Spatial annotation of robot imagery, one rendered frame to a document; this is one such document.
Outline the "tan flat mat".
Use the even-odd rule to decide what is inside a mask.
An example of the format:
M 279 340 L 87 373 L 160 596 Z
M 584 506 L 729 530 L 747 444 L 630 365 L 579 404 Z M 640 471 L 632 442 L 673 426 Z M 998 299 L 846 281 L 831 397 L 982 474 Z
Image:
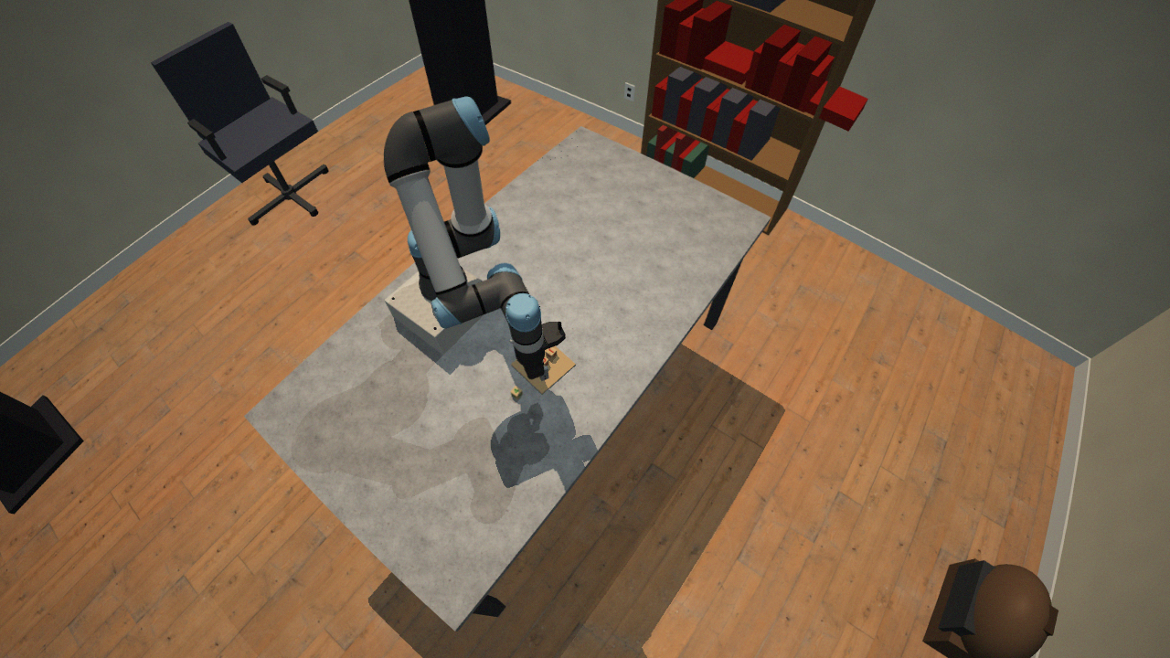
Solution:
M 574 366 L 574 362 L 569 359 L 567 355 L 560 352 L 560 350 L 557 347 L 553 348 L 557 350 L 557 355 L 553 357 L 553 359 L 550 359 L 550 357 L 545 356 L 548 358 L 548 377 L 550 377 L 548 381 L 542 381 L 539 377 L 529 379 L 529 377 L 526 377 L 526 371 L 524 371 L 522 364 L 519 364 L 517 361 L 512 362 L 512 366 L 515 368 L 515 370 L 521 372 L 523 378 L 529 381 L 534 385 L 534 388 L 537 388 L 537 390 L 541 393 L 548 391 L 548 389 L 551 388 L 551 385 L 553 385 L 557 381 L 559 381 L 565 373 L 567 373 L 567 371 L 570 371 Z

